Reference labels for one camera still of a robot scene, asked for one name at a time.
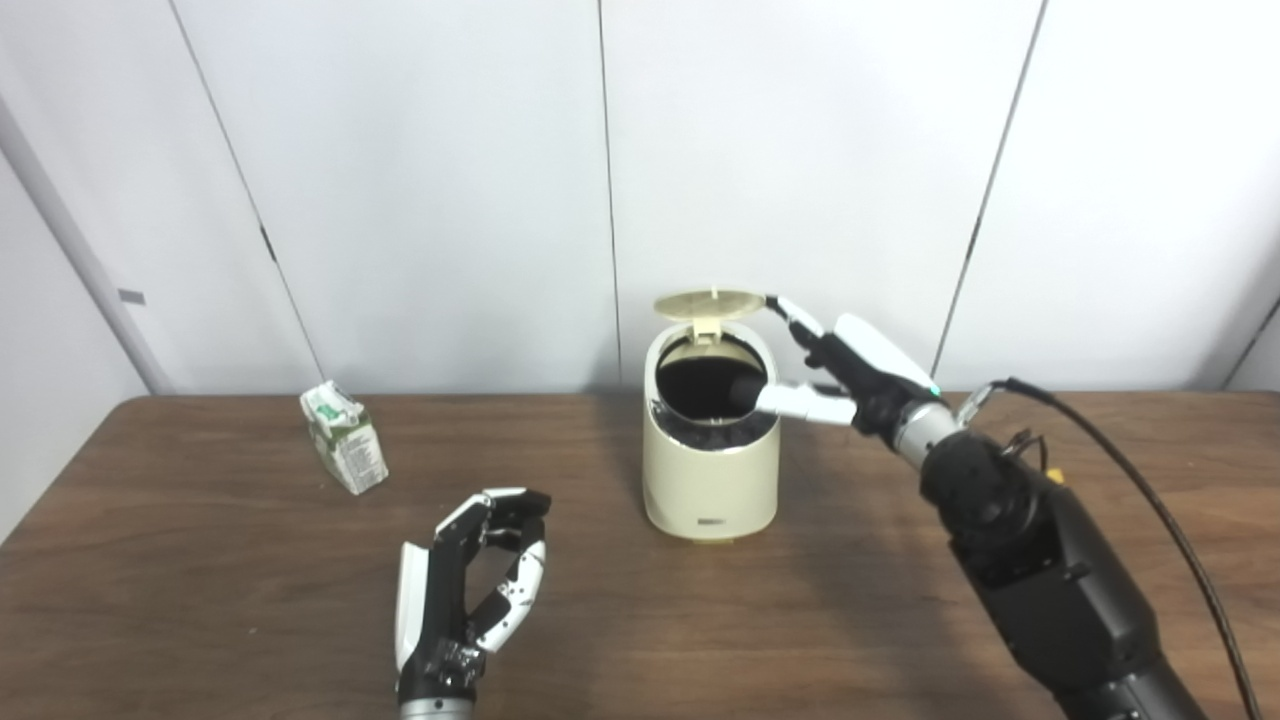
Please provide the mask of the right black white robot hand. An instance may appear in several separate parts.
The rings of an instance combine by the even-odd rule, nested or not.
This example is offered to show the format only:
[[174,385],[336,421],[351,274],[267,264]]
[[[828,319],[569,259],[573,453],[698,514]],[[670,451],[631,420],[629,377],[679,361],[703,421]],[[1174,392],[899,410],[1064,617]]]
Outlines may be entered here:
[[899,432],[928,407],[946,413],[941,389],[905,351],[852,314],[841,315],[829,331],[795,302],[767,296],[765,306],[781,316],[805,364],[827,372],[835,384],[787,384],[739,373],[730,383],[731,406],[810,423],[851,427],[893,446]]

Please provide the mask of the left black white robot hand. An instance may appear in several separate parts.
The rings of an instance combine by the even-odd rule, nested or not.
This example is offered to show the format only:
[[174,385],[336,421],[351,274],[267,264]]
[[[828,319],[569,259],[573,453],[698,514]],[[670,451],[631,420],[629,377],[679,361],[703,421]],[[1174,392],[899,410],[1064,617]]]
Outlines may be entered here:
[[[522,625],[538,598],[550,506],[550,496],[535,489],[483,489],[436,524],[428,547],[403,543],[394,635],[399,717],[472,717],[488,659]],[[468,610],[468,566],[490,548],[512,553],[512,562]]]

